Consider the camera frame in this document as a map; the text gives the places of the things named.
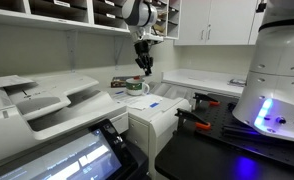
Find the cabinet handle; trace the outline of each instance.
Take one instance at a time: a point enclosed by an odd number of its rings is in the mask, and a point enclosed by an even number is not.
[[[203,40],[204,39],[203,37],[204,37],[204,30],[201,31],[201,38],[200,39]]]
[[[211,29],[209,29],[209,31],[208,31],[208,37],[207,37],[207,40],[210,39],[210,32],[211,32]]]

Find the touchscreen display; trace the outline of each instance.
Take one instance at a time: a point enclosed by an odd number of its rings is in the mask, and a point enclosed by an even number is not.
[[[120,167],[103,133],[95,130],[2,175],[0,180],[98,180],[106,179]]]

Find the white robot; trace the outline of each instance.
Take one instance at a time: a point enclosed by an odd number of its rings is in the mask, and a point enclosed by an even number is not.
[[[259,30],[233,115],[261,134],[294,141],[294,0],[269,0]]]
[[[144,0],[127,0],[122,8],[122,14],[134,41],[138,55],[136,63],[148,76],[152,73],[153,66],[153,58],[149,56],[149,50],[152,45],[163,41],[163,37],[153,35],[147,30],[156,23],[157,9]]]

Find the white countertop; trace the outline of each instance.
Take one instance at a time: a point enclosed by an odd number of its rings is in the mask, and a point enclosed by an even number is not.
[[[245,75],[178,69],[162,73],[162,82],[240,97],[243,87],[228,85],[231,79],[246,79]]]

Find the coffee mug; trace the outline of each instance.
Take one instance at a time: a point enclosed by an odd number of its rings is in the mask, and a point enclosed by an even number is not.
[[[138,96],[149,92],[149,85],[143,79],[127,79],[126,90],[129,95]]]

